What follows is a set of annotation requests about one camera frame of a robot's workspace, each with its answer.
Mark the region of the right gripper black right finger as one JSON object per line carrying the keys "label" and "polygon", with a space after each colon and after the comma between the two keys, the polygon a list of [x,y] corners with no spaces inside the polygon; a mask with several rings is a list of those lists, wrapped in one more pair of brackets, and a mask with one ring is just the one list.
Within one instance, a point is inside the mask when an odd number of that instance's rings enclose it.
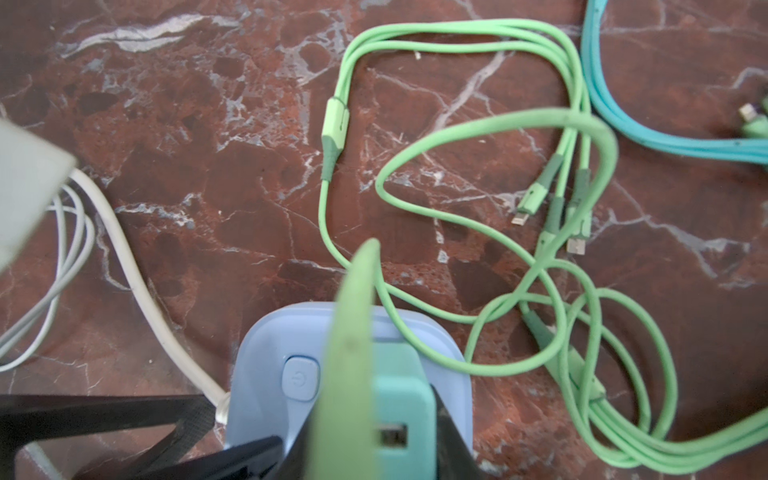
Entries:
{"label": "right gripper black right finger", "polygon": [[475,463],[437,389],[436,401],[437,480],[482,480],[483,472]]}

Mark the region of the blue power strip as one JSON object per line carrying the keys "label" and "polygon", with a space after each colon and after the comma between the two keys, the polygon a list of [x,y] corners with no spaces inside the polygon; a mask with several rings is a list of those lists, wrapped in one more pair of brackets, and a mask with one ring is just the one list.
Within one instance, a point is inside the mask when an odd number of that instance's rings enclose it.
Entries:
{"label": "blue power strip", "polygon": [[[356,377],[351,386],[339,388],[330,397],[321,392],[332,376],[325,356],[335,312],[331,302],[290,305],[268,314],[249,330],[235,362],[226,443],[236,447],[277,436],[285,456],[313,414],[304,479],[382,479],[374,366],[371,373]],[[365,308],[360,319],[372,336],[361,359],[373,364],[375,343],[407,343],[382,307]],[[437,389],[471,453],[469,377],[418,355],[428,382]]]}

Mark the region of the green charger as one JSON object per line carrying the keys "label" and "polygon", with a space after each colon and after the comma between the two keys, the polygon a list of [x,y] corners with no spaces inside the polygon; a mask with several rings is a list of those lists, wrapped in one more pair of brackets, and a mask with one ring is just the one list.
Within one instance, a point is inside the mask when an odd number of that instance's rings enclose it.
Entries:
{"label": "green charger", "polygon": [[437,477],[436,398],[407,343],[373,345],[377,458],[382,479]]}

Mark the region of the white charger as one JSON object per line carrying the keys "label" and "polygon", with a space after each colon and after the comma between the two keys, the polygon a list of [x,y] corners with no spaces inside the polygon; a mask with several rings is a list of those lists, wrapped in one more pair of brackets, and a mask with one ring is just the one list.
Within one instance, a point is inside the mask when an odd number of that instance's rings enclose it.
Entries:
{"label": "white charger", "polygon": [[21,252],[76,164],[69,152],[1,121],[2,269]]}

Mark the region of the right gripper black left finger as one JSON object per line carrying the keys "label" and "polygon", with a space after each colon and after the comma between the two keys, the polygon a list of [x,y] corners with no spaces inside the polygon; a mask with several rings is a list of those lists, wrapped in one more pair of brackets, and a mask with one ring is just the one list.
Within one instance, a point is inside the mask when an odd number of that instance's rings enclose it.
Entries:
{"label": "right gripper black left finger", "polygon": [[277,436],[134,476],[134,479],[304,479],[310,414],[285,456]]}

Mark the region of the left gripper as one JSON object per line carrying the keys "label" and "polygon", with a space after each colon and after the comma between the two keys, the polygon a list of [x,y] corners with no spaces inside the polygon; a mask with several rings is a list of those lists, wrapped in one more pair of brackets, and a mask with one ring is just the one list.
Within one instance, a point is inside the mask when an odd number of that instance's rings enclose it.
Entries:
{"label": "left gripper", "polygon": [[38,440],[172,425],[174,429],[120,475],[176,464],[214,426],[216,407],[203,395],[1,397],[1,477],[15,477],[19,450]]}

